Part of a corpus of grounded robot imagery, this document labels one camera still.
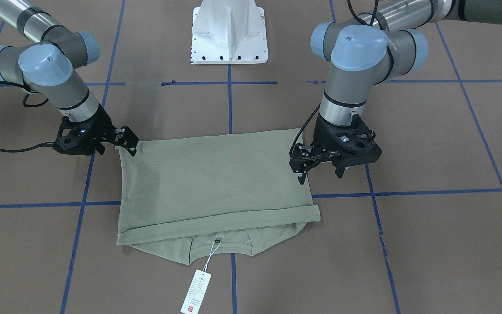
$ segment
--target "tag string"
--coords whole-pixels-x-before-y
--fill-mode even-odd
[[[214,245],[218,243],[218,246],[217,248],[214,249],[213,251],[213,248],[214,248]],[[210,258],[213,256],[213,254],[216,252],[216,250],[220,247],[220,245],[222,244],[222,241],[221,240],[215,240],[213,242],[213,246],[210,247],[210,254],[209,254],[209,259],[207,259],[207,263],[205,264],[204,268],[203,268],[203,272],[207,272],[207,267],[209,266],[209,262],[210,262]]]

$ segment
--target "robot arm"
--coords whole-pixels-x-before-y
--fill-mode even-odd
[[[342,177],[348,167],[379,159],[382,150],[374,141],[375,132],[361,115],[372,85],[409,73],[427,59],[424,35],[408,28],[443,18],[502,24],[502,1],[399,0],[357,17],[320,24],[311,37],[313,53],[332,64],[313,141],[309,146],[294,143],[290,151],[289,163],[301,184],[307,172],[323,162],[331,161]]]
[[[21,48],[0,46],[0,79],[44,94],[63,114],[53,148],[61,154],[103,154],[102,142],[108,142],[134,156],[138,137],[127,126],[113,126],[75,71],[100,56],[91,34],[71,32],[27,0],[0,0],[0,17],[34,42]]]

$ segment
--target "brown floor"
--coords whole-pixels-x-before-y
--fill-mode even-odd
[[[269,62],[233,66],[190,65],[200,0],[36,4],[96,37],[100,60],[79,74],[116,125],[159,140],[299,127],[319,103],[329,64],[309,37],[332,13],[350,18],[345,1],[256,1]],[[27,43],[0,26],[0,44]],[[426,64],[374,87],[364,113],[380,160],[340,180],[327,164],[312,171],[321,222],[255,257],[213,257],[200,313],[502,314],[502,26],[420,30]],[[22,95],[0,87],[0,147],[56,134],[58,111],[23,108]],[[178,313],[205,260],[115,244],[121,169],[106,147],[92,158],[0,153],[0,313]]]

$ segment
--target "black cable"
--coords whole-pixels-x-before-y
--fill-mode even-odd
[[[28,97],[30,97],[30,94],[28,94],[28,93],[27,93],[26,95],[24,95],[24,98],[22,98],[22,106],[24,106],[24,107],[28,107],[28,108],[42,107],[43,105],[45,105],[45,104],[46,104],[46,102],[48,102],[48,99],[46,98],[46,100],[44,100],[43,102],[38,103],[38,104],[36,104],[36,105],[28,105],[28,104],[26,103],[26,100],[28,100]]]
[[[301,129],[299,129],[299,132],[297,133],[297,135],[295,136],[295,139],[293,139],[293,143],[292,143],[292,147],[289,149],[289,156],[290,158],[292,157],[292,153],[293,153],[293,150],[294,150],[294,147],[295,147],[295,143],[297,143],[297,139],[299,138],[299,135],[301,135],[301,133],[303,133],[303,131],[305,130],[305,127],[307,127],[307,125],[309,124],[309,121],[311,121],[311,119],[313,119],[313,116],[315,115],[315,113],[317,113],[317,111],[319,111],[319,108],[321,107],[321,104],[319,104],[317,106],[317,108],[315,108],[315,110],[313,111],[313,113],[311,113],[311,115],[309,116],[309,118],[307,118],[307,121],[305,121],[305,124],[301,127]],[[294,160],[310,160],[310,158],[293,158]]]
[[[20,88],[24,88],[26,91],[30,91],[30,88],[26,85],[22,85],[22,84],[17,84],[17,83],[13,83],[13,82],[8,82],[6,80],[0,80],[0,84],[2,85],[11,85],[11,86],[16,86],[16,87],[20,87]]]
[[[359,18],[357,16],[357,14],[354,11],[354,8],[352,8],[352,2],[351,2],[351,0],[348,0],[348,8],[349,8],[350,12],[352,13],[352,15],[354,16],[355,20],[357,22],[359,22],[359,24],[361,24],[361,25],[369,25],[364,20],[361,20],[361,18]]]
[[[17,84],[17,83],[13,83],[13,82],[7,82],[5,80],[0,80],[0,84],[20,87],[20,88],[24,89],[25,91],[31,92],[30,88],[26,85]],[[38,105],[26,105],[26,100],[28,99],[28,96],[29,96],[29,94],[26,94],[26,96],[24,96],[24,99],[22,100],[22,105],[24,107],[40,107],[41,105],[48,102],[48,99],[46,99],[44,102],[42,102]],[[22,153],[24,151],[30,151],[30,150],[37,149],[40,147],[53,147],[54,143],[55,142],[45,142],[45,143],[40,143],[38,145],[34,145],[33,147],[28,147],[28,148],[24,148],[24,149],[1,149],[0,148],[0,152],[2,152],[2,153]]]
[[[22,84],[17,84],[17,83],[13,83],[13,82],[8,82],[6,80],[0,80],[0,84],[2,85],[11,85],[11,86],[16,86],[16,87],[20,87],[22,89],[24,89],[25,91],[28,91],[29,93],[33,93],[33,94],[39,94],[38,92],[34,92],[32,91],[28,86],[26,85],[22,85]],[[43,102],[39,103],[39,104],[36,104],[36,105],[28,105],[26,103],[26,100],[28,100],[28,97],[30,96],[30,94],[26,94],[24,95],[24,98],[22,99],[22,105],[24,107],[28,107],[28,108],[34,108],[34,107],[42,107],[43,105],[45,105],[49,99],[46,98],[46,100],[44,100]]]
[[[379,6],[379,0],[375,0],[375,7],[373,8],[373,14],[371,15],[371,23],[369,23],[369,26],[373,26],[373,22],[375,21],[375,15],[377,14],[378,6]]]
[[[348,0],[348,9],[350,10],[350,13],[352,16],[354,16],[354,19],[359,22],[361,25],[368,25],[368,26],[373,26],[373,22],[375,22],[375,15],[377,14],[377,8],[379,6],[379,0],[375,0],[375,7],[373,8],[373,14],[371,15],[371,23],[367,24],[363,19],[359,18],[357,14],[354,11],[354,8],[352,8],[352,2],[351,0]]]
[[[30,151],[30,150],[37,149],[40,147],[53,147],[54,143],[55,142],[40,143],[38,145],[34,145],[33,147],[24,148],[24,149],[1,149],[0,148],[0,152],[2,152],[2,153],[22,153],[24,151]]]

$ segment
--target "paper tag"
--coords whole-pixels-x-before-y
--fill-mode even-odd
[[[189,286],[183,306],[181,306],[183,314],[197,314],[199,312],[205,292],[207,292],[207,287],[209,286],[210,276],[211,274],[202,270],[195,271],[193,281],[191,282],[191,286]]]

